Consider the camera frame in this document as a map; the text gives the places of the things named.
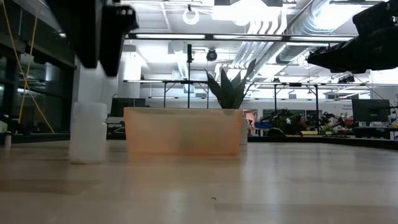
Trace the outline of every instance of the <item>monitor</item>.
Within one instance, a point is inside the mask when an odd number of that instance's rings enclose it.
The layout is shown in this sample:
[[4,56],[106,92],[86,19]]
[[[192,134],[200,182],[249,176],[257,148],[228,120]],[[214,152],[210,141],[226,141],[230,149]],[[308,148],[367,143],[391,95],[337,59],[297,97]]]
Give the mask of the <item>monitor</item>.
[[125,107],[145,107],[145,99],[143,98],[112,98],[111,116],[124,116]]
[[365,121],[366,126],[372,121],[388,122],[390,115],[389,100],[352,99],[354,122]]

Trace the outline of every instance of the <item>white container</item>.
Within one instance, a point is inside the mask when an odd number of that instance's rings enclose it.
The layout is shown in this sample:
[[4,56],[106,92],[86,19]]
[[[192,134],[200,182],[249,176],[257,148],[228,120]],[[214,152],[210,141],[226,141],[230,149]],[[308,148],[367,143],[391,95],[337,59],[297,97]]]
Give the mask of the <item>white container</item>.
[[107,113],[103,103],[75,103],[70,133],[70,163],[90,164],[105,160]]
[[243,118],[243,125],[242,125],[242,134],[241,134],[241,143],[240,145],[246,145],[248,144],[248,120],[246,118]]

